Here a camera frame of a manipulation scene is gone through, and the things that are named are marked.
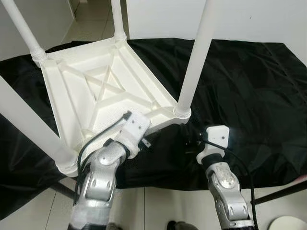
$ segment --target robotic arm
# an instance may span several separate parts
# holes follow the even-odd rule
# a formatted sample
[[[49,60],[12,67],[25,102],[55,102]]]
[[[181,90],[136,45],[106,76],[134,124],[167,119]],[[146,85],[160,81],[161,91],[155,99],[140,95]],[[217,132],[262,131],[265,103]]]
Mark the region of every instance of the robotic arm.
[[[116,170],[126,158],[132,159],[138,154],[140,142],[149,145],[143,136],[150,125],[147,117],[134,112],[114,140],[109,139],[92,154],[78,203],[72,208],[72,229],[101,229],[107,225],[116,187]]]
[[[109,139],[90,157],[90,170],[84,180],[80,198],[72,209],[72,229],[101,229],[108,223],[116,187],[115,173],[125,159],[134,158],[139,143],[149,146],[143,136],[150,120],[141,113],[133,113],[114,140]],[[229,128],[213,126],[207,130],[207,139],[224,148],[228,145]],[[223,230],[253,230],[247,204],[240,193],[237,177],[223,162],[224,151],[206,144],[197,155],[197,162],[205,169],[208,187],[215,200],[215,208]]]
[[[212,126],[207,128],[209,142],[227,148],[229,128]],[[237,177],[229,165],[223,162],[225,152],[215,146],[206,144],[205,149],[197,155],[208,178],[208,188],[215,200],[215,209],[223,230],[253,230],[254,224],[248,214],[247,204],[240,193]]]

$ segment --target black fabric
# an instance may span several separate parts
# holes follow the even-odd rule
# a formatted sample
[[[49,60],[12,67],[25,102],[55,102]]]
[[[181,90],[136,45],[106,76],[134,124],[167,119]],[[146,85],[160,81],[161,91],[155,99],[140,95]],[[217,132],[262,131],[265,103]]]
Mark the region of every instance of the black fabric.
[[[177,100],[193,41],[130,40],[129,45]],[[50,52],[81,45],[72,42]],[[29,55],[0,62],[0,75],[56,132],[41,70]],[[117,172],[118,188],[207,188],[196,163],[199,132],[230,127],[229,148],[259,186],[286,184],[307,174],[307,69],[284,44],[213,40],[186,125],[148,137],[152,147]],[[0,219],[64,176],[54,162],[0,116]],[[243,187],[248,178],[231,156],[224,158]]]

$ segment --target black cable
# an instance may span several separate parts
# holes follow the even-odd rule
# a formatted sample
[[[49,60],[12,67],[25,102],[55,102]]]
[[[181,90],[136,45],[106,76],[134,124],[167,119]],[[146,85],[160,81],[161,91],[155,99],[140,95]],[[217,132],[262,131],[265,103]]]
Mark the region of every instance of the black cable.
[[[86,150],[86,148],[93,143],[95,140],[97,140],[100,136],[102,136],[103,134],[105,134],[107,131],[109,131],[110,129],[112,129],[114,126],[116,126],[119,122],[121,122],[123,119],[127,120],[131,115],[131,112],[128,111],[126,112],[119,120],[117,120],[116,122],[114,122],[112,125],[110,125],[108,128],[106,128],[105,130],[101,131],[100,133],[98,133],[96,136],[94,136],[92,139],[90,139],[80,150],[79,155],[78,155],[78,159],[77,159],[77,168],[78,168],[78,178],[76,181],[76,185],[75,185],[75,195],[74,195],[74,199],[73,199],[73,205],[77,204],[77,200],[78,200],[78,189],[80,186],[80,182],[81,182],[81,175],[83,173],[83,170],[86,166],[87,161],[90,159],[90,157],[92,156],[92,154],[94,152],[92,152],[91,154],[89,154],[83,161],[82,165],[81,165],[81,158],[82,155],[84,153],[84,151]]]
[[[253,219],[254,219],[254,224],[255,224],[255,229],[258,230],[258,223],[257,223],[257,215],[256,215],[256,206],[255,206],[255,191],[254,191],[254,180],[253,177],[251,176],[251,173],[249,171],[249,169],[247,168],[247,166],[244,164],[244,162],[237,156],[235,155],[231,150],[224,148],[220,145],[217,145],[215,143],[212,143],[210,141],[204,140],[205,143],[215,146],[219,149],[222,149],[225,151],[225,153],[230,153],[234,158],[236,158],[244,167],[245,171],[248,174],[249,180],[250,180],[250,194],[251,194],[251,209],[252,209],[252,215],[253,215]]]

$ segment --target black metal rod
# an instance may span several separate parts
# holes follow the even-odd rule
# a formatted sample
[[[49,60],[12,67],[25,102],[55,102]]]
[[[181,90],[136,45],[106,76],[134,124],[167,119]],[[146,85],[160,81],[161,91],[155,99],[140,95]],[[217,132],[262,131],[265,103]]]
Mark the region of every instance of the black metal rod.
[[[274,199],[277,199],[283,196],[287,196],[287,195],[290,195],[290,194],[293,194],[293,193],[296,193],[296,192],[299,192],[305,189],[307,189],[307,181],[303,181],[301,183],[292,185],[291,187],[288,187],[280,191],[277,191],[275,193],[268,194],[258,199],[255,199],[255,205],[262,204],[264,202],[268,202],[268,201],[271,201],[271,200],[274,200]]]
[[[75,194],[74,191],[72,191],[68,187],[62,185],[60,182],[57,182],[56,184],[52,185],[50,188],[52,188],[53,190],[63,194],[64,196],[67,196],[70,199],[73,199],[73,196]]]

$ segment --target white tile floor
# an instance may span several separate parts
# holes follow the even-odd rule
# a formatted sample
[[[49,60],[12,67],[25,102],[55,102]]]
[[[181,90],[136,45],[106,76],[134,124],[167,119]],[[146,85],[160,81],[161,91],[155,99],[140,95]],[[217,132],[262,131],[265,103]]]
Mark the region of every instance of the white tile floor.
[[[121,1],[124,30],[129,38],[126,1]],[[76,12],[76,21],[71,25],[63,43],[71,41],[98,41],[114,35],[113,16],[110,0],[88,0],[80,3]]]
[[[127,8],[122,1],[124,28],[129,35]],[[72,40],[96,41],[113,36],[114,26],[109,0],[88,0],[76,10],[65,42]],[[70,189],[74,181],[61,181]],[[256,198],[281,187],[256,190]],[[242,191],[250,201],[249,190]],[[66,230],[70,221],[72,200],[47,189],[28,204],[0,221],[0,230]],[[256,207],[260,230],[281,215],[292,215],[307,221],[307,191],[285,196]],[[213,198],[208,191],[183,192],[157,188],[117,190],[111,209],[110,221],[124,230],[165,230],[169,220],[183,220],[199,230],[220,229]]]

